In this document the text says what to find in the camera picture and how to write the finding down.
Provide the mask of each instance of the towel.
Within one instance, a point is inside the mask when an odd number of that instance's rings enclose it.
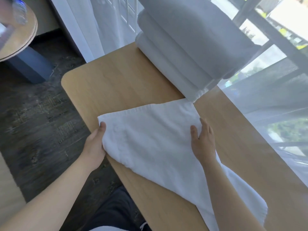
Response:
[[[145,9],[138,14],[138,25],[160,52],[198,89],[205,89],[213,81]]]
[[[209,230],[218,231],[205,174],[191,149],[190,126],[195,125],[201,132],[193,103],[181,99],[149,104],[104,114],[98,121],[107,124],[102,143],[113,159],[195,204]],[[263,225],[267,214],[263,198],[232,170],[221,166]]]
[[[179,91],[191,102],[195,102],[204,93],[208,91],[207,88],[199,90],[191,83],[178,69],[159,51],[159,49],[140,32],[136,36],[136,45],[149,58],[154,66],[179,89]]]
[[[208,0],[139,1],[212,78],[233,76],[260,48]]]

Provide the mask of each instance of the forearm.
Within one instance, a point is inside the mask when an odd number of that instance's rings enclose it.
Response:
[[[59,230],[90,170],[77,159],[58,179],[7,221],[0,230]]]
[[[203,169],[219,230],[264,231],[237,194],[220,164],[213,160],[203,164]]]

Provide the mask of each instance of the stack of folded towels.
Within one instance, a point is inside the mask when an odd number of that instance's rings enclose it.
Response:
[[[136,44],[195,102],[242,69],[260,48],[208,0],[139,0]]]

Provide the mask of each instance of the dark wooden floor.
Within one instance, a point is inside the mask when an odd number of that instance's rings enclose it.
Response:
[[[64,36],[32,47],[55,65],[48,82],[32,85],[0,63],[0,151],[26,202],[72,164],[90,134],[60,84],[67,71],[85,61]],[[88,178],[62,230],[81,227],[120,185],[104,160]]]

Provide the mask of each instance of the clear plastic bottle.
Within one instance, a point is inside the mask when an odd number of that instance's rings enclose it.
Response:
[[[27,7],[23,0],[13,0],[13,15],[15,21],[21,25],[27,23]]]

